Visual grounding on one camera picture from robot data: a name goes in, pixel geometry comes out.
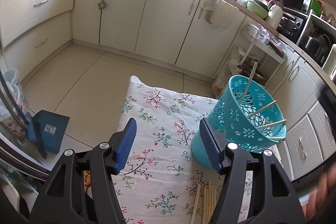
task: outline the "bundle of chopsticks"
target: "bundle of chopsticks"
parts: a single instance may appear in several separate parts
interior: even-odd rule
[[[197,185],[196,199],[194,204],[193,215],[190,220],[190,224],[194,224],[196,211],[198,207],[198,200],[200,198],[200,184]],[[210,222],[210,218],[213,214],[213,211],[216,207],[216,194],[215,188],[211,185],[211,181],[208,182],[208,187],[203,188],[203,212],[202,212],[202,224],[208,224]]]

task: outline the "beige tile floor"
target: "beige tile floor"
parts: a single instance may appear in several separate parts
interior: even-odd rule
[[[70,117],[66,130],[70,138],[63,142],[71,141],[78,152],[108,140],[115,132],[132,75],[146,85],[213,97],[209,83],[76,44],[44,65],[26,83],[23,92],[33,112],[45,109]],[[55,157],[48,160],[50,165],[55,162]]]

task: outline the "silver screw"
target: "silver screw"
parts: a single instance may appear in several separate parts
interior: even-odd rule
[[[99,145],[99,147],[101,148],[101,149],[106,149],[106,148],[109,148],[109,143],[101,143],[100,145]]]
[[[273,153],[272,153],[271,150],[266,149],[266,150],[264,150],[264,154],[265,154],[266,156],[270,157]]]
[[[65,150],[64,155],[65,156],[71,156],[73,154],[73,151],[71,149]]]
[[[238,148],[238,145],[235,143],[229,143],[227,147],[230,148],[231,150],[236,150]]]

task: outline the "green bowl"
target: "green bowl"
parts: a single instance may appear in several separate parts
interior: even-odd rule
[[[265,19],[268,16],[268,12],[253,0],[247,2],[247,8],[262,19]]]

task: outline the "cloth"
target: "cloth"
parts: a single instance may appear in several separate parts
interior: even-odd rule
[[[152,88],[136,76],[130,78],[118,130],[123,130],[133,117],[137,134],[125,168],[118,176],[112,176],[127,223],[189,223],[198,184],[201,194],[195,223],[201,223],[203,187],[211,181],[218,198],[224,177],[199,165],[190,143],[199,121],[216,102]],[[280,159],[276,146],[272,151]],[[252,172],[247,172],[239,221],[247,217],[251,190]]]

